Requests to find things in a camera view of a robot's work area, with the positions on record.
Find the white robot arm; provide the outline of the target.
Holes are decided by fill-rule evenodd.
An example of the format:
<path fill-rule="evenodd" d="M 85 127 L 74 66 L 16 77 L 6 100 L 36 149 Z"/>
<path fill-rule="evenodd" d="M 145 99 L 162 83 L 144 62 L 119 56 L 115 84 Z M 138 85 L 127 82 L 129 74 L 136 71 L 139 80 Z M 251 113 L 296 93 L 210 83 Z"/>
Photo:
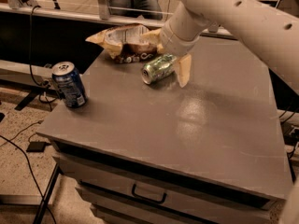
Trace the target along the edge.
<path fill-rule="evenodd" d="M 173 16 L 142 38 L 183 56 L 217 23 L 299 93 L 299 20 L 256 0 L 179 0 Z"/>

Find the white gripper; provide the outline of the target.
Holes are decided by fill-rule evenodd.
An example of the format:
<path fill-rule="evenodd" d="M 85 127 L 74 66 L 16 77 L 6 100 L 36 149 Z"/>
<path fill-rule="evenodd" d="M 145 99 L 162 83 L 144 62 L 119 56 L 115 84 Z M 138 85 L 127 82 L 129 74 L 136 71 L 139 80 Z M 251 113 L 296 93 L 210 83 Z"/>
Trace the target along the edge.
<path fill-rule="evenodd" d="M 150 30 L 141 38 L 156 46 L 158 54 L 185 55 L 199 39 L 199 26 L 193 21 L 170 19 L 161 29 Z M 185 87 L 190 79 L 192 55 L 186 54 L 174 64 L 178 84 Z"/>

